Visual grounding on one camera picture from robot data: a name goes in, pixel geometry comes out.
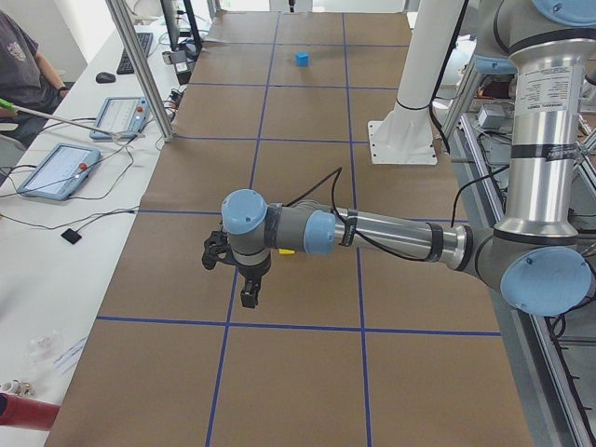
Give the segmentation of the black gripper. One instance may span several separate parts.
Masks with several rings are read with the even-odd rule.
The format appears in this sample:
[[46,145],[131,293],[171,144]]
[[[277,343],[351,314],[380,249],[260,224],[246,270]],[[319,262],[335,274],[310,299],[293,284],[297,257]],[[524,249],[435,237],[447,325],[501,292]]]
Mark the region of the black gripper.
[[254,255],[235,253],[234,257],[240,275],[245,278],[244,286],[240,292],[242,306],[256,308],[259,303],[262,278],[271,267],[271,255],[269,253]]

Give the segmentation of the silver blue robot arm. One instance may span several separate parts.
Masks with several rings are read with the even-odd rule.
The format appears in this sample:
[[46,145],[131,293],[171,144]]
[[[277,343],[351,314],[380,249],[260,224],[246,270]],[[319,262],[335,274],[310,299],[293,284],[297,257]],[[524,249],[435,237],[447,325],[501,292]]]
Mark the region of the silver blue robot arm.
[[568,222],[585,65],[595,50],[591,1],[484,1],[476,52],[517,70],[506,212],[492,228],[445,229],[301,201],[267,204],[250,189],[222,204],[223,246],[203,263],[237,267],[241,302],[258,303],[273,249],[329,254],[371,245],[413,262],[440,262],[498,291],[521,311],[560,315],[589,294],[593,275]]

